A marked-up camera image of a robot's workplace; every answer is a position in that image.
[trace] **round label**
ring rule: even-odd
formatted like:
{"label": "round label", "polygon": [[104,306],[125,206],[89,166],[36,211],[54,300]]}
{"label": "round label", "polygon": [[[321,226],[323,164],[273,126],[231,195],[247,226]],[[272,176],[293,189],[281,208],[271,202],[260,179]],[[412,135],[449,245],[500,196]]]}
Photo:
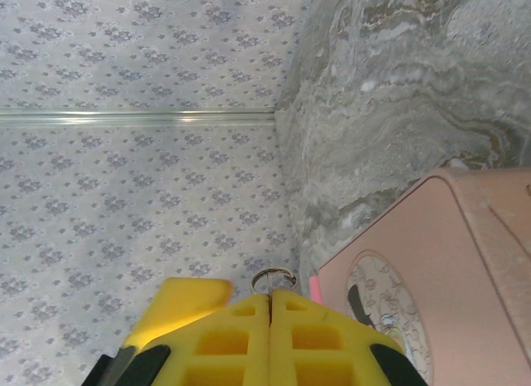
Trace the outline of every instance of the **round label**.
{"label": "round label", "polygon": [[431,355],[421,317],[398,273],[380,256],[362,255],[348,278],[348,314],[393,338],[429,384]]}

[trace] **metal ring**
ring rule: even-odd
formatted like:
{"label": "metal ring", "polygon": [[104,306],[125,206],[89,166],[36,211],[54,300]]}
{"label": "metal ring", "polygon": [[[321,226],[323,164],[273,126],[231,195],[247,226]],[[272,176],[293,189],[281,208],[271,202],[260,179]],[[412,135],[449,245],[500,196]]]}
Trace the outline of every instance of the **metal ring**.
{"label": "metal ring", "polygon": [[255,276],[252,277],[252,280],[251,280],[252,294],[253,295],[260,294],[260,292],[258,292],[255,289],[255,285],[258,282],[258,280],[260,280],[263,276],[266,276],[267,274],[277,274],[277,273],[284,274],[284,278],[287,281],[291,282],[291,288],[289,289],[289,291],[293,291],[297,287],[297,283],[299,281],[297,280],[297,277],[291,270],[288,270],[287,268],[282,268],[282,267],[270,267],[270,268],[266,268],[265,270],[258,272]]}

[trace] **wallpaper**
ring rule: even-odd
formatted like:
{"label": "wallpaper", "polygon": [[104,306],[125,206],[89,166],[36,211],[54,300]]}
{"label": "wallpaper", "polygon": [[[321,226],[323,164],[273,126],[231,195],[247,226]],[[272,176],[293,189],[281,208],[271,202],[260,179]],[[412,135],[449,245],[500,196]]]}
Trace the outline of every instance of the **wallpaper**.
{"label": "wallpaper", "polygon": [[0,384],[81,385],[170,276],[296,268],[273,126],[0,129]]}
{"label": "wallpaper", "polygon": [[0,0],[0,106],[274,106],[310,1]]}

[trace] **marble wall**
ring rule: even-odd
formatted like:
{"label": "marble wall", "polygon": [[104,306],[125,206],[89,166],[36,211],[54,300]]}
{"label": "marble wall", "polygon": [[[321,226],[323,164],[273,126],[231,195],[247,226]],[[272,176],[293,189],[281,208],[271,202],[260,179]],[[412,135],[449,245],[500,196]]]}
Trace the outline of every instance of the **marble wall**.
{"label": "marble wall", "polygon": [[531,164],[530,49],[531,0],[314,0],[275,115],[303,279],[431,169]]}

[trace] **pink box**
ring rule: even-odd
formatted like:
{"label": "pink box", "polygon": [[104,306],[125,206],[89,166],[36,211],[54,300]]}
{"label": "pink box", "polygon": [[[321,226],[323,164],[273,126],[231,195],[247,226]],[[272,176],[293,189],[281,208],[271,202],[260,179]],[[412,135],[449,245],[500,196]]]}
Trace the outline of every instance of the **pink box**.
{"label": "pink box", "polygon": [[438,169],[318,278],[430,385],[531,385],[531,169]]}

